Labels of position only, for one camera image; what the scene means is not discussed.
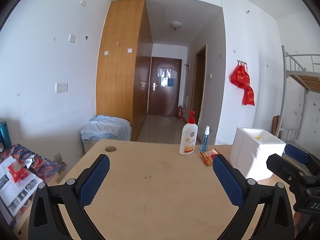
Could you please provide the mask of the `white styrofoam box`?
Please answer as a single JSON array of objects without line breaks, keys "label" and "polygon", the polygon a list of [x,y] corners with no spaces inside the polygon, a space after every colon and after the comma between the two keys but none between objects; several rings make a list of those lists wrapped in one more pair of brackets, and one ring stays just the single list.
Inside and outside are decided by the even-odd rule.
[{"label": "white styrofoam box", "polygon": [[229,162],[246,178],[256,181],[272,177],[267,168],[269,156],[281,156],[286,143],[264,129],[237,128]]}]

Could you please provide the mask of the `colourful patterned box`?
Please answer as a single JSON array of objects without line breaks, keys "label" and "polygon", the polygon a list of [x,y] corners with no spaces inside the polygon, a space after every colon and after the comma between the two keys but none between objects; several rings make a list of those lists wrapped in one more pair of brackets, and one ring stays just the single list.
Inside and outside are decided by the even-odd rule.
[{"label": "colourful patterned box", "polygon": [[[19,161],[29,176],[14,183],[8,166]],[[31,204],[39,183],[48,183],[61,169],[61,165],[38,155],[20,144],[12,145],[1,153],[1,213],[14,227]]]}]

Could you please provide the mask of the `red packet on papers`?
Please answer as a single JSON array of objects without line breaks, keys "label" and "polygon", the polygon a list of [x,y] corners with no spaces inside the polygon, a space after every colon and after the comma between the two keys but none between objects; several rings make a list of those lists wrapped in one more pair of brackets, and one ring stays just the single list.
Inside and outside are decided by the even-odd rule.
[{"label": "red packet on papers", "polygon": [[14,161],[8,166],[8,171],[11,174],[14,183],[24,180],[29,176],[29,172],[21,165],[19,161]]}]

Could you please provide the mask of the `red snack packet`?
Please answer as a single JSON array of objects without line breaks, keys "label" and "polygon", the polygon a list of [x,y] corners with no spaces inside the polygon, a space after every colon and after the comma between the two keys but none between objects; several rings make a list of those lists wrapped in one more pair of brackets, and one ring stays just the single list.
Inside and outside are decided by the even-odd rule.
[{"label": "red snack packet", "polygon": [[216,149],[211,149],[206,152],[202,152],[202,151],[200,152],[200,155],[202,156],[203,162],[206,166],[212,165],[214,158],[219,154],[220,152],[217,151]]}]

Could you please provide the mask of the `metal bunk bed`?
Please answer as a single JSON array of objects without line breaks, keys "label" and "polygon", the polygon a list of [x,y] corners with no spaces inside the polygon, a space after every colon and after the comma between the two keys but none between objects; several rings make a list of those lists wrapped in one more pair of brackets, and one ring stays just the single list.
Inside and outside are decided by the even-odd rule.
[{"label": "metal bunk bed", "polygon": [[310,92],[319,93],[319,54],[283,54],[283,98],[276,137],[284,142],[297,141],[302,132]]}]

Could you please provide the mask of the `blue spray bottle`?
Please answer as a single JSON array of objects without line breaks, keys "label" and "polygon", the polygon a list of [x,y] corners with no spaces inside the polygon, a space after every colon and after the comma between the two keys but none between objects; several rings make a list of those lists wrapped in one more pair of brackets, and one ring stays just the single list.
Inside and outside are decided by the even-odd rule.
[{"label": "blue spray bottle", "polygon": [[201,139],[200,152],[208,151],[209,136],[210,136],[210,126],[206,126],[206,129],[204,130],[204,134]]}]

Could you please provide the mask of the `red hanging bags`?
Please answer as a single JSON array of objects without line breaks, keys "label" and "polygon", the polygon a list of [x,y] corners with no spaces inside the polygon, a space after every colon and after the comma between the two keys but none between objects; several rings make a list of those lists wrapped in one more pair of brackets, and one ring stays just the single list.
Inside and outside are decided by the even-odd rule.
[{"label": "red hanging bags", "polygon": [[243,105],[255,105],[254,91],[250,86],[250,77],[245,63],[238,62],[235,70],[230,76],[230,82],[236,87],[244,90],[244,96],[242,99]]}]

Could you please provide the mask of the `light blue cloth pile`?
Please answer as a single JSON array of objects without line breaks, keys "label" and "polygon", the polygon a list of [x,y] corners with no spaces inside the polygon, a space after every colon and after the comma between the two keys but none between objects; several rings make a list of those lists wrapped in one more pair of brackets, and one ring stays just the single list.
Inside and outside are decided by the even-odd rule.
[{"label": "light blue cloth pile", "polygon": [[100,139],[131,140],[130,122],[107,115],[94,116],[80,131],[82,142],[99,141]]}]

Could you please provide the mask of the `red fire extinguisher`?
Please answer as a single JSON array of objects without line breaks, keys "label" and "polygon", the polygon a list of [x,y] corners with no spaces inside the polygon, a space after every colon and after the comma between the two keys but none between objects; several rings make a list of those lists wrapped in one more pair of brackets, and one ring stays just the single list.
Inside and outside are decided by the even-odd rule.
[{"label": "red fire extinguisher", "polygon": [[179,120],[183,119],[183,106],[178,106],[177,118],[178,118]]}]

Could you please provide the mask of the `dark brown entrance door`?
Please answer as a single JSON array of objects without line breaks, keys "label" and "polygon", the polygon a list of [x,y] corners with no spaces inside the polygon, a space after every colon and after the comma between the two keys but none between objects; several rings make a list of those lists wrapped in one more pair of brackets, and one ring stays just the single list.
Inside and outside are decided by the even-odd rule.
[{"label": "dark brown entrance door", "polygon": [[180,93],[181,68],[181,59],[152,58],[148,115],[176,116]]}]

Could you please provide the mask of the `ceiling lamp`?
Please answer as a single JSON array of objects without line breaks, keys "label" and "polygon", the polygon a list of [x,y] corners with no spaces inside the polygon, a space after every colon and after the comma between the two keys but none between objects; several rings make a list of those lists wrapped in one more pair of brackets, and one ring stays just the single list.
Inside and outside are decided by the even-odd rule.
[{"label": "ceiling lamp", "polygon": [[181,29],[182,23],[179,21],[173,21],[170,24],[170,28],[173,29],[174,31]]}]

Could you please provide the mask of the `wooden wardrobe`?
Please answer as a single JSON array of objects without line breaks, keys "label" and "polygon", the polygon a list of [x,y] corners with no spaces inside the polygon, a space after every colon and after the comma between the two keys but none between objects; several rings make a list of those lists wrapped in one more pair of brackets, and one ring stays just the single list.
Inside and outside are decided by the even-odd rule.
[{"label": "wooden wardrobe", "polygon": [[147,115],[152,46],[146,0],[112,1],[98,56],[96,114],[127,120],[132,141]]}]

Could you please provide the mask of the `side door frame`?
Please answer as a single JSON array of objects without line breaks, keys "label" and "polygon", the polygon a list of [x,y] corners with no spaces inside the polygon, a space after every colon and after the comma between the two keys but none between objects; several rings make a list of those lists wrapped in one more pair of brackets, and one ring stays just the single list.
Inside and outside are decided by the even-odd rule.
[{"label": "side door frame", "polygon": [[195,124],[199,125],[201,108],[204,95],[204,84],[206,79],[207,46],[203,46],[195,54],[193,91],[191,98],[191,111],[194,111]]}]

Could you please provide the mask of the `white double wall socket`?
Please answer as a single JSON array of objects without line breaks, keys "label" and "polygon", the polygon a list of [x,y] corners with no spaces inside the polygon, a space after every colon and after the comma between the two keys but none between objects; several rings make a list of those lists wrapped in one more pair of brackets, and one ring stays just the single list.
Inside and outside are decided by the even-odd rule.
[{"label": "white double wall socket", "polygon": [[55,92],[63,93],[68,91],[68,83],[56,83],[55,84]]}]

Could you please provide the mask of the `white wall switch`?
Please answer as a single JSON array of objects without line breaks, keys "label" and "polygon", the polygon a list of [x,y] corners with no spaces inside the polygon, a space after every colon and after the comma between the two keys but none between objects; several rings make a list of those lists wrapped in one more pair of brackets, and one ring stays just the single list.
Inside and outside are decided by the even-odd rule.
[{"label": "white wall switch", "polygon": [[74,42],[75,42],[75,35],[70,34],[70,35],[69,35],[68,42],[70,42],[70,43],[74,43]]}]

